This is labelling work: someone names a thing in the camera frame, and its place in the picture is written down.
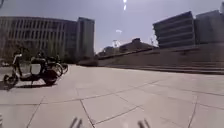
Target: office building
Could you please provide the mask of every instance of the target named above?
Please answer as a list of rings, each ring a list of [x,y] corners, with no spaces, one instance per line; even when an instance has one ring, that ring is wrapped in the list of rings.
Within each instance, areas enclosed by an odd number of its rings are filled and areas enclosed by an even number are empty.
[[[221,7],[220,7],[220,12],[224,14],[224,2],[222,2]]]
[[[186,12],[153,24],[160,48],[195,44],[194,19]]]
[[[94,20],[79,18],[77,25],[76,55],[78,60],[94,57]]]
[[[18,47],[25,47],[31,55],[41,50],[48,56],[70,60],[77,59],[77,55],[94,56],[94,21],[81,19],[0,17],[0,54],[13,56]]]
[[[196,35],[199,43],[224,42],[224,14],[218,10],[196,16]]]

